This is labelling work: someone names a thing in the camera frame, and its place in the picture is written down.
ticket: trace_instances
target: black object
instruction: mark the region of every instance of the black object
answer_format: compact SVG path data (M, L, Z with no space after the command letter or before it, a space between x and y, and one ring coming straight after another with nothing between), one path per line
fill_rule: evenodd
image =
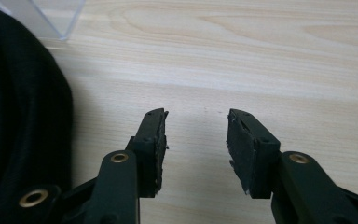
M358 195L341 189L312 157L279 151L280 143L251 114L231 109L230 163L252 198L269 198L276 223L358 224Z
M91 181L65 193L54 185L20 192L11 198L11 210L0 213L0 223L139 223L139 198L161 189L167 115L162 108L148 112L126 149L106 155Z
M0 214L31 186L71 188L72 110L53 57L0 11Z

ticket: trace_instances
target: tabletop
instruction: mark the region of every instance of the tabletop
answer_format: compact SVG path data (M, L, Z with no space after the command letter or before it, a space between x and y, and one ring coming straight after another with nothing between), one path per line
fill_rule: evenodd
M68 40L42 42L74 96L75 186L147 111L170 111L144 224L274 223L228 162L230 108L358 193L358 0L88 0Z

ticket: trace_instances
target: clear plastic container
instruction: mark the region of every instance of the clear plastic container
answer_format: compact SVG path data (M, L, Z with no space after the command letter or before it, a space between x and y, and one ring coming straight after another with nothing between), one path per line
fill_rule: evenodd
M85 0L0 0L0 10L40 38L68 38Z

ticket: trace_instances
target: black fabric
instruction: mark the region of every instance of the black fabric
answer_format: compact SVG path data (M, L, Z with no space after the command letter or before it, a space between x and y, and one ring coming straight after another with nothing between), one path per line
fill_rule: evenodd
M43 45L0 12L0 214L37 184L71 187L70 88Z

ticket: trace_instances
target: metal grommet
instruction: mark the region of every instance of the metal grommet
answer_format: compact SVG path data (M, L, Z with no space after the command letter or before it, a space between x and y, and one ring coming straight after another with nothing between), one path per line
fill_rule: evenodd
M19 201L19 206L23 208L34 207L46 200L48 191L45 189L34 189L25 194Z
M289 156L289 158L290 158L290 160L295 161L297 163L301 163L301 164L310 162L310 160L307 157L305 157L301 154L297 154L297 153L291 154Z
M112 162L124 162L129 158L129 156L125 153L118 153L114 155L110 160Z

